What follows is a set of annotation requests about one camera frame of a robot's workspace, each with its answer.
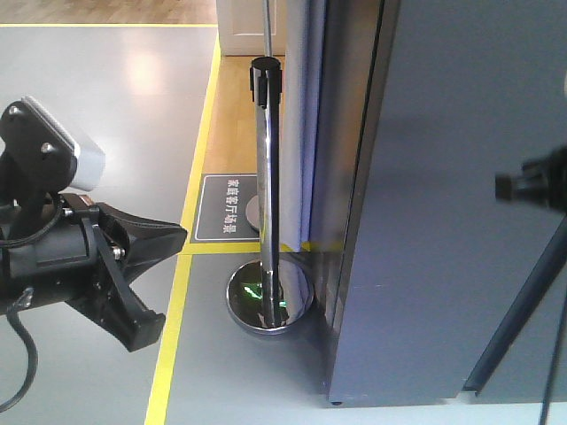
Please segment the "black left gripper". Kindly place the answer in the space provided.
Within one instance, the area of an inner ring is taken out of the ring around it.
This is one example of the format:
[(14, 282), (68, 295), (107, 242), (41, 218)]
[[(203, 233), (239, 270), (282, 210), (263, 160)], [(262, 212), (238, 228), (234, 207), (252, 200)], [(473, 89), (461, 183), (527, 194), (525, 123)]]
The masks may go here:
[(165, 315), (131, 289), (141, 274), (183, 248), (179, 224), (150, 220), (75, 194), (47, 201), (9, 246), (22, 210), (1, 209), (1, 313), (65, 302), (134, 352), (159, 339)]

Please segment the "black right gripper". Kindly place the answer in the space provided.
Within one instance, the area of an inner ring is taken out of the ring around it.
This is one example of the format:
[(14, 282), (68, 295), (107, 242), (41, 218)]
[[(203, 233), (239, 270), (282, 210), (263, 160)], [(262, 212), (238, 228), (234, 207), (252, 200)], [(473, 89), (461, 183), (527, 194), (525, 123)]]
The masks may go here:
[(496, 174), (495, 198), (526, 202), (566, 212), (566, 146), (547, 156), (529, 159), (520, 175)]

